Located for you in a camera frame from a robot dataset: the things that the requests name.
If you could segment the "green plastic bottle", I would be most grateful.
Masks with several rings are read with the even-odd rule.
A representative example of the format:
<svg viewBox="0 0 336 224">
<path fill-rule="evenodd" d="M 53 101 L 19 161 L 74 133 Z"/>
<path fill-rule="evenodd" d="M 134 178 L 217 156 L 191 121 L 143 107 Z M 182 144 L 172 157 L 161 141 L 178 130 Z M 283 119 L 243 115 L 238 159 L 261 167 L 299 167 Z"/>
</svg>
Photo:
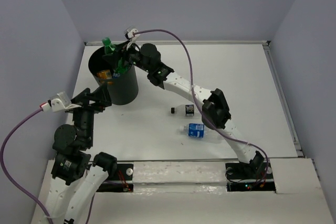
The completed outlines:
<svg viewBox="0 0 336 224">
<path fill-rule="evenodd" d="M 109 37 L 106 37 L 102 40 L 102 43 L 104 45 L 104 55 L 110 54 L 113 51 L 115 51 L 115 44 L 112 43 Z M 127 67 L 118 67 L 118 68 L 112 68 L 113 72 L 124 74 L 128 71 L 129 68 Z"/>
</svg>

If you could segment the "orange juice bottle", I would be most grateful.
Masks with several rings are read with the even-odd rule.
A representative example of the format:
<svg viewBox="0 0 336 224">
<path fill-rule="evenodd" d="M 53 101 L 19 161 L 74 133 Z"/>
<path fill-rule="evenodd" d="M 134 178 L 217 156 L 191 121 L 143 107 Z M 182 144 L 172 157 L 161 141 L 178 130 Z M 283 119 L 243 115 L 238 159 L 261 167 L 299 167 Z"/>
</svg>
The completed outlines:
<svg viewBox="0 0 336 224">
<path fill-rule="evenodd" d="M 102 83 L 102 84 L 107 83 L 108 85 L 113 84 L 113 76 L 109 69 L 98 72 L 97 78 L 98 78 L 99 83 Z"/>
</svg>

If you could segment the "clear bottle black label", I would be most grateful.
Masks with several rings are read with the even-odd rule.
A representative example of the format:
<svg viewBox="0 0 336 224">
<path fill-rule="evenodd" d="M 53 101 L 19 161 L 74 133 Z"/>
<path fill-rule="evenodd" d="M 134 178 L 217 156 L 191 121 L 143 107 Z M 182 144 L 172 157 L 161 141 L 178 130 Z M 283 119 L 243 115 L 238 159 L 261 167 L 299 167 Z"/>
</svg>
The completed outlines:
<svg viewBox="0 0 336 224">
<path fill-rule="evenodd" d="M 171 107 L 170 114 L 173 116 L 194 117 L 199 114 L 199 109 L 194 104 L 181 104 Z"/>
</svg>

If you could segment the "clear bottle blue label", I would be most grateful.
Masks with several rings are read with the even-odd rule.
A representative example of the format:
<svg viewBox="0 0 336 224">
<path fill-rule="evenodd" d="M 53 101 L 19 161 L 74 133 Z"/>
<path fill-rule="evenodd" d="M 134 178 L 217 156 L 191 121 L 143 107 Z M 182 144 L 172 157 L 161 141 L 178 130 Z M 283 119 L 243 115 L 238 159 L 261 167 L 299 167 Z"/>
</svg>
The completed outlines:
<svg viewBox="0 0 336 224">
<path fill-rule="evenodd" d="M 216 131 L 207 128 L 204 124 L 189 123 L 178 129 L 180 134 L 186 135 L 189 138 L 202 140 L 209 143 L 219 144 L 224 138 Z"/>
</svg>

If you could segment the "clear bottle blue-green label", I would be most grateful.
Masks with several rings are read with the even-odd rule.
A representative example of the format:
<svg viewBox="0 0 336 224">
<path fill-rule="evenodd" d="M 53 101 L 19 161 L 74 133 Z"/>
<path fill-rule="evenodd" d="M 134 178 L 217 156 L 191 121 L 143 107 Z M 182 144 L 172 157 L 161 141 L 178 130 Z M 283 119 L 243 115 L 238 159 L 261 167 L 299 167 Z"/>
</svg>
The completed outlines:
<svg viewBox="0 0 336 224">
<path fill-rule="evenodd" d="M 121 76 L 121 73 L 114 72 L 114 73 L 112 74 L 112 78 L 113 78 L 113 79 L 119 78 L 120 76 Z"/>
</svg>

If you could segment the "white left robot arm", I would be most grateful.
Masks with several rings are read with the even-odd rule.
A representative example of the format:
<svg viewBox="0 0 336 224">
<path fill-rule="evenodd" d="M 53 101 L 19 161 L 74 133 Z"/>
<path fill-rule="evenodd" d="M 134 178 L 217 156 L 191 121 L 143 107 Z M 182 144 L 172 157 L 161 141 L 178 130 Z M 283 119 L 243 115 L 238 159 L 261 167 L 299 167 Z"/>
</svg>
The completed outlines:
<svg viewBox="0 0 336 224">
<path fill-rule="evenodd" d="M 107 84 L 89 88 L 70 99 L 65 92 L 40 107 L 43 111 L 72 114 L 72 123 L 59 126 L 52 148 L 56 151 L 44 216 L 39 223 L 77 223 L 99 186 L 116 174 L 117 159 L 101 152 L 93 158 L 94 116 L 112 105 Z"/>
</svg>

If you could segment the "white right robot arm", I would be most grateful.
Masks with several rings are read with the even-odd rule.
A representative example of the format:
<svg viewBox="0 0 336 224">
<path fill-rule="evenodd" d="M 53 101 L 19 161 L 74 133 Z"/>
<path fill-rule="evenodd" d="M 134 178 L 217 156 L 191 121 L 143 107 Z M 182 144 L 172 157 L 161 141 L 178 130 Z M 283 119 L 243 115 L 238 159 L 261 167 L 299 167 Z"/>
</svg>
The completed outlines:
<svg viewBox="0 0 336 224">
<path fill-rule="evenodd" d="M 154 86 L 193 102 L 202 115 L 202 122 L 224 138 L 236 154 L 240 164 L 238 172 L 248 178 L 258 177 L 263 180 L 266 177 L 269 166 L 266 152 L 255 144 L 236 138 L 240 133 L 230 122 L 232 117 L 222 90 L 204 89 L 195 85 L 192 79 L 182 78 L 162 62 L 161 54 L 154 44 L 147 43 L 139 47 L 126 41 L 105 46 L 104 51 L 103 59 L 114 71 L 122 72 L 129 65 L 138 67 L 147 73 L 147 79 Z"/>
</svg>

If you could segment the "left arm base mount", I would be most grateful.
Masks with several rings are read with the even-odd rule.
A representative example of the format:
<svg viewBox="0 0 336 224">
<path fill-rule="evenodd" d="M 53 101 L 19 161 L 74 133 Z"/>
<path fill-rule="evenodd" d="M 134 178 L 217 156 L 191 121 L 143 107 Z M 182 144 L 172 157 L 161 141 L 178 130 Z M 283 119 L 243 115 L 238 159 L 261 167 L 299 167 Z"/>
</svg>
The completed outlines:
<svg viewBox="0 0 336 224">
<path fill-rule="evenodd" d="M 118 163 L 112 177 L 108 177 L 98 188 L 98 193 L 131 193 L 133 192 L 133 163 Z"/>
</svg>

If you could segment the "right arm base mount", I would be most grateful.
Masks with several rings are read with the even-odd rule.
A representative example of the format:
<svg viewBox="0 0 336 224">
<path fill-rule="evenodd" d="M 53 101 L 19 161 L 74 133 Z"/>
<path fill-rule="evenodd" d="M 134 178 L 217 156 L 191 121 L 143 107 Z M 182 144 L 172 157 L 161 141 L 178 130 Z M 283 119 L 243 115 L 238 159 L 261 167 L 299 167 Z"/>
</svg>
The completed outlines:
<svg viewBox="0 0 336 224">
<path fill-rule="evenodd" d="M 241 163 L 225 164 L 226 189 L 228 192 L 276 191 L 271 164 L 268 165 L 266 170 L 266 163 L 263 163 L 261 171 L 257 175 L 243 174 L 239 170 L 241 167 Z"/>
</svg>

